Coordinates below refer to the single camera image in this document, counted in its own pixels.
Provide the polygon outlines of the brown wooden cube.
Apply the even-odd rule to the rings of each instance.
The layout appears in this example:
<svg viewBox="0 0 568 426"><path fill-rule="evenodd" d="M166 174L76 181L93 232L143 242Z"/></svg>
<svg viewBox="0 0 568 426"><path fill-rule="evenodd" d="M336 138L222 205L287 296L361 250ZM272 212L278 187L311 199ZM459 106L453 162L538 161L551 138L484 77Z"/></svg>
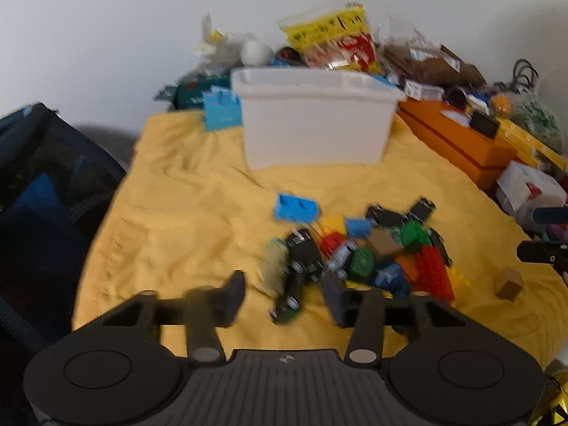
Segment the brown wooden cube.
<svg viewBox="0 0 568 426"><path fill-rule="evenodd" d="M494 293L499 299L514 301L524 288L521 273L512 267L503 269L494 280Z"/></svg>

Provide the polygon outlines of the long red brick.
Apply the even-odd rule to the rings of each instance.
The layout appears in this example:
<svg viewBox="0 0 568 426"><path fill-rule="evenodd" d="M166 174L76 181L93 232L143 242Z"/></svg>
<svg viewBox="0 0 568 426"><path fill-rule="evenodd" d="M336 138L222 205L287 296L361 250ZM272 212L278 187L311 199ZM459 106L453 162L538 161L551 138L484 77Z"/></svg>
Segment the long red brick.
<svg viewBox="0 0 568 426"><path fill-rule="evenodd" d="M446 266L435 247L423 245L415 255L415 264L418 278L412 285L414 291L428 293L447 303L455 299Z"/></svg>

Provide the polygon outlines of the small blue block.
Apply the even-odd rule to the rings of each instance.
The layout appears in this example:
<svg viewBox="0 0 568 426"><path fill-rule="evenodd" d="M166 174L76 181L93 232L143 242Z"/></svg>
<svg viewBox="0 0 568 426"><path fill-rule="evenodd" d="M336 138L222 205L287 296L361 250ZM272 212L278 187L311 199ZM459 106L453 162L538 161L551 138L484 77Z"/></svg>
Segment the small blue block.
<svg viewBox="0 0 568 426"><path fill-rule="evenodd" d="M366 218L346 218L345 226L349 239L366 239L373 231L373 222Z"/></svg>

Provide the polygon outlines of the black toy car underside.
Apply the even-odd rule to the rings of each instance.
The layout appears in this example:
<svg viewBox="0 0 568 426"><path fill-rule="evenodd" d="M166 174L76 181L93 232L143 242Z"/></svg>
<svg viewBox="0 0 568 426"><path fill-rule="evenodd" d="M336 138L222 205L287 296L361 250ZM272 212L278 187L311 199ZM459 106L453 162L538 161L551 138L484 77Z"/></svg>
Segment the black toy car underside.
<svg viewBox="0 0 568 426"><path fill-rule="evenodd" d="M379 228L398 228L403 226L407 220L405 214L384 209L380 205L369 205L365 218L369 220L373 227Z"/></svg>

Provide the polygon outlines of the large black toy car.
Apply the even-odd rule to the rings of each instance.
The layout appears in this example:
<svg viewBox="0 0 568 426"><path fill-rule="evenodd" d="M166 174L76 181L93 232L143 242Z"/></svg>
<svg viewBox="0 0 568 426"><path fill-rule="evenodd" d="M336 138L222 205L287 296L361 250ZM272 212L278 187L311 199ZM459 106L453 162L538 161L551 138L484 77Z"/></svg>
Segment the large black toy car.
<svg viewBox="0 0 568 426"><path fill-rule="evenodd" d="M430 219L435 210L436 205L433 202L426 197L421 197L413 204L407 215L409 218L419 222L419 224L424 224Z"/></svg>

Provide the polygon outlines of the blue toy block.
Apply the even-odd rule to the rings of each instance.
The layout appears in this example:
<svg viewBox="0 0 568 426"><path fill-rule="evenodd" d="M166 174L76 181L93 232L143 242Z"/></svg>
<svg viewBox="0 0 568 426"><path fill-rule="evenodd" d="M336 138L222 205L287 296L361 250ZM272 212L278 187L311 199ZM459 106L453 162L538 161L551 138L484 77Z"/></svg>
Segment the blue toy block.
<svg viewBox="0 0 568 426"><path fill-rule="evenodd" d="M273 214L276 219L311 224L320 216L319 205L312 199L279 193Z"/></svg>

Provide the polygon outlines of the blue cylinder block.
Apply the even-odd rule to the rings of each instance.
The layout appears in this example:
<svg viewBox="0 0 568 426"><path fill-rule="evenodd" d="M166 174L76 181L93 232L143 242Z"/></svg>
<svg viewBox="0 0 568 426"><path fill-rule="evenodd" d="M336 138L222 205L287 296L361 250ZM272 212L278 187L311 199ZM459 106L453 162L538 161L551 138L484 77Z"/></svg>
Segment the blue cylinder block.
<svg viewBox="0 0 568 426"><path fill-rule="evenodd" d="M372 285L391 293L394 299L406 299L410 296L410 284L398 263L388 263L376 270Z"/></svg>

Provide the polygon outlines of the green duplo brick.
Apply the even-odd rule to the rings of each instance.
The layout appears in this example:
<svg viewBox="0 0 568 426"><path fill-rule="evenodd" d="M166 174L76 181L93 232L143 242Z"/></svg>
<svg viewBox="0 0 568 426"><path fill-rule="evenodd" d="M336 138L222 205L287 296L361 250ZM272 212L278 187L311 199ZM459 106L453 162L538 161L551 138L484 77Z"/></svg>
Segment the green duplo brick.
<svg viewBox="0 0 568 426"><path fill-rule="evenodd" d="M399 240L405 251L412 254L419 252L423 246L430 246L430 237L418 221L408 220L399 229Z"/></svg>

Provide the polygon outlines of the orange box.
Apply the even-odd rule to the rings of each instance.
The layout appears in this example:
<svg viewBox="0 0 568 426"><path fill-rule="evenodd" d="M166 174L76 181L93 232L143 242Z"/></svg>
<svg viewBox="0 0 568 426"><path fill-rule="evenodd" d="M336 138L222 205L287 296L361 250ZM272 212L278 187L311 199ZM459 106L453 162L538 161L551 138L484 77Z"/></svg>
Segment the orange box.
<svg viewBox="0 0 568 426"><path fill-rule="evenodd" d="M461 169L483 191L491 191L499 175L517 157L501 137L489 138L448 118L455 108L438 101L399 102L398 114L415 136Z"/></svg>

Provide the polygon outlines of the dark blue bag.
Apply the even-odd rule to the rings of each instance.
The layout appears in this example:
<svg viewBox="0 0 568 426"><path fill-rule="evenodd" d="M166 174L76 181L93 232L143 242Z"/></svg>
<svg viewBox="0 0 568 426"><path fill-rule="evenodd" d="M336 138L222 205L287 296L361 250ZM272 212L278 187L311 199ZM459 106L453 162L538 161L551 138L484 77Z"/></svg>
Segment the dark blue bag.
<svg viewBox="0 0 568 426"><path fill-rule="evenodd" d="M88 250L123 167L35 103L1 119L1 342L35 353L71 330Z"/></svg>

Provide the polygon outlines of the white plastic bin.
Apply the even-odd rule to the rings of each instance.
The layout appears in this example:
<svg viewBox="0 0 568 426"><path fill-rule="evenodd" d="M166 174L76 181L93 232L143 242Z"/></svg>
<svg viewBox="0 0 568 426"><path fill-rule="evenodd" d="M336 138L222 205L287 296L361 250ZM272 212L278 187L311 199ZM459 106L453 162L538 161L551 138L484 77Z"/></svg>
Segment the white plastic bin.
<svg viewBox="0 0 568 426"><path fill-rule="evenodd" d="M246 163L376 164L406 95L370 75L307 67L232 71L241 100Z"/></svg>

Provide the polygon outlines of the brown parcel bag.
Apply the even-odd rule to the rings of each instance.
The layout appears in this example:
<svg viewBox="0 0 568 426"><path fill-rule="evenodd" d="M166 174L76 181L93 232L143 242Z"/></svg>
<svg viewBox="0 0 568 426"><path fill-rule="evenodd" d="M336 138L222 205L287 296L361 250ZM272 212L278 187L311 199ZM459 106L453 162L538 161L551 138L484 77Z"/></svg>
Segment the brown parcel bag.
<svg viewBox="0 0 568 426"><path fill-rule="evenodd" d="M462 61L446 47L434 49L385 44L383 54L403 81L410 80L441 88L477 88L486 84L475 65Z"/></svg>

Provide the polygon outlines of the green tissue pack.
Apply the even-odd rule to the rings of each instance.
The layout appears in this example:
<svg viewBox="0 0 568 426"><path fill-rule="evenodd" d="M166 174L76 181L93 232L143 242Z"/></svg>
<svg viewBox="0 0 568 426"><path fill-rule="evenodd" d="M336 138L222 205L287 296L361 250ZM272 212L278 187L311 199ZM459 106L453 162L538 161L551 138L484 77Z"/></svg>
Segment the green tissue pack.
<svg viewBox="0 0 568 426"><path fill-rule="evenodd" d="M175 85L165 85L156 93L154 100L168 102L171 110L202 110L203 92L212 87L231 88L230 75L197 76Z"/></svg>

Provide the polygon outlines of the white plastic bag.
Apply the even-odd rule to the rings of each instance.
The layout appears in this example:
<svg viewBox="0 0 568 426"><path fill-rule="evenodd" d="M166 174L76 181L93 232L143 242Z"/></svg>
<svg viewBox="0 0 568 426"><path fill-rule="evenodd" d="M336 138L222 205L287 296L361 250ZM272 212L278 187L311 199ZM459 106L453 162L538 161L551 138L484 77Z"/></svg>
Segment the white plastic bag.
<svg viewBox="0 0 568 426"><path fill-rule="evenodd" d="M212 16L206 13L201 19L201 45L196 49L196 75L220 76L242 64L241 51L254 37L250 34L222 35L213 26Z"/></svg>

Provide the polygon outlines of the yellow shrimp cracker bag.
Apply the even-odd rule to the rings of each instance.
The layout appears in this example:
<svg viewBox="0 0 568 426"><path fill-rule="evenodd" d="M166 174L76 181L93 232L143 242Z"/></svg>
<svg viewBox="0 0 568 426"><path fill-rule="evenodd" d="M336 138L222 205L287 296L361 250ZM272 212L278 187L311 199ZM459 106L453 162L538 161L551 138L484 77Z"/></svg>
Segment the yellow shrimp cracker bag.
<svg viewBox="0 0 568 426"><path fill-rule="evenodd" d="M309 67L381 72L366 8L359 0L334 0L277 24Z"/></svg>

